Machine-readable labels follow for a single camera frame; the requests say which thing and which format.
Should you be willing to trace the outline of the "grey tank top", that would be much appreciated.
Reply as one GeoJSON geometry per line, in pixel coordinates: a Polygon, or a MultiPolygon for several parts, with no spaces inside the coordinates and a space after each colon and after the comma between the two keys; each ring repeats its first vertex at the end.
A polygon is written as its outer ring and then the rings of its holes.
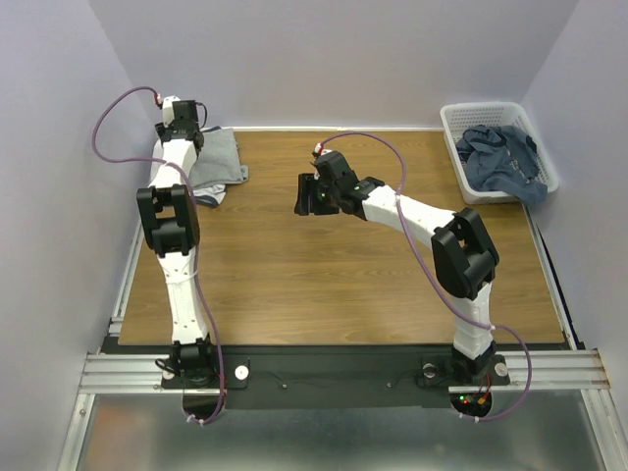
{"type": "Polygon", "coordinates": [[[205,131],[203,136],[204,145],[189,174],[193,187],[246,183],[249,170],[240,163],[234,130],[215,129],[205,131]]]}

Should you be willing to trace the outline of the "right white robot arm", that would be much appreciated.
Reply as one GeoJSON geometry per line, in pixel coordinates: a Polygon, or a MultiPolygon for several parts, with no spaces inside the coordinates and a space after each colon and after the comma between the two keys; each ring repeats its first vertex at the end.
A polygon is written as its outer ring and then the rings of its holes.
{"type": "Polygon", "coordinates": [[[463,383],[482,377],[495,355],[490,297],[499,257],[479,213],[439,209],[399,195],[378,179],[360,180],[335,150],[317,146],[313,157],[315,171],[298,176],[294,213],[342,212],[396,229],[410,244],[430,248],[434,268],[420,265],[455,317],[452,374],[463,383]]]}

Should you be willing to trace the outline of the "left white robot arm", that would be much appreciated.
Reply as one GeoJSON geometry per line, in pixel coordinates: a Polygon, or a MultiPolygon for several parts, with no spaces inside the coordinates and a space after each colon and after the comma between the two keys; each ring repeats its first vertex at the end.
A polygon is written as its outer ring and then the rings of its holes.
{"type": "Polygon", "coordinates": [[[172,317],[169,357],[157,365],[167,382],[208,387],[218,375],[195,282],[200,229],[187,180],[204,144],[197,103],[168,96],[158,102],[158,149],[150,183],[136,193],[146,244],[162,269],[172,317]]]}

